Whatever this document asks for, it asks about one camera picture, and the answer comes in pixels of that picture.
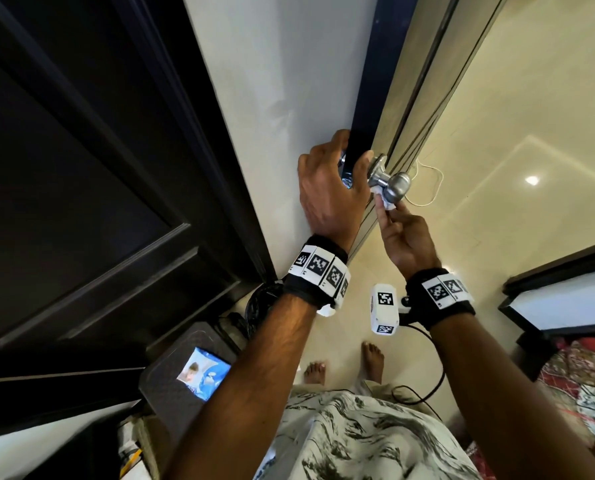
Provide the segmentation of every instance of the forearm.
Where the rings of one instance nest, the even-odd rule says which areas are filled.
[[[497,478],[595,479],[595,458],[473,315],[449,317],[430,334]]]
[[[282,418],[314,317],[315,306],[300,298],[278,299],[182,440],[168,479],[253,477]]]

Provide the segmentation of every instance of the white camera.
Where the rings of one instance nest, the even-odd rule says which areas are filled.
[[[397,292],[393,285],[378,283],[371,292],[371,330],[393,335],[400,326]]]

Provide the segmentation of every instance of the silver door knob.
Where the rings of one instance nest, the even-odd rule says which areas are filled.
[[[373,157],[366,173],[368,186],[375,187],[379,185],[382,187],[382,197],[384,197],[384,200],[389,203],[397,203],[409,191],[411,177],[404,171],[399,171],[391,176],[386,172],[385,164],[386,155],[384,153]]]

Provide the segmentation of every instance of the wrist strap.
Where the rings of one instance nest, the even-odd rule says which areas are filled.
[[[460,279],[442,267],[418,271],[406,283],[411,313],[426,328],[458,313],[471,313],[475,309],[471,294]]]
[[[309,244],[313,238],[328,249]],[[284,292],[299,296],[318,309],[325,305],[335,310],[341,308],[350,281],[347,258],[347,253],[330,239],[312,236],[289,268]]]

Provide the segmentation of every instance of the foot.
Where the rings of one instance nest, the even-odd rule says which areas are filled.
[[[366,379],[382,384],[382,371],[384,371],[384,354],[377,346],[362,342],[362,358],[366,367]]]
[[[324,385],[325,373],[324,362],[311,362],[304,371],[304,384]]]

